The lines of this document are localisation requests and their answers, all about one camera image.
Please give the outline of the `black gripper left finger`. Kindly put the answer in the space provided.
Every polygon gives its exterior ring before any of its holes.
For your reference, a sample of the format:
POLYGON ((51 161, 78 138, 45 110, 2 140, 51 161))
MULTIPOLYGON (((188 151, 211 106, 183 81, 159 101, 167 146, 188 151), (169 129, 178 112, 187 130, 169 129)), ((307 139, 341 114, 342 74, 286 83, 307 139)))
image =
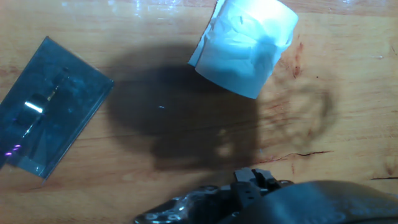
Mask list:
POLYGON ((235 181, 221 187, 204 185, 174 197, 134 219, 134 224, 228 223, 262 196, 262 174, 243 168, 235 181))

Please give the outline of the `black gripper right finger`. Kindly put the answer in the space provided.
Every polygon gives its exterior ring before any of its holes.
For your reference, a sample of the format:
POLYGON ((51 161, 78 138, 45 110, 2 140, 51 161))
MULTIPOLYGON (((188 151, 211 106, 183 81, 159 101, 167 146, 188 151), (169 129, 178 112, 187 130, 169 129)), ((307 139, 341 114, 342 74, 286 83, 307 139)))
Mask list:
POLYGON ((290 180, 277 180, 269 170, 254 169, 256 182, 261 190, 261 195, 269 194, 276 190, 292 185, 290 180))

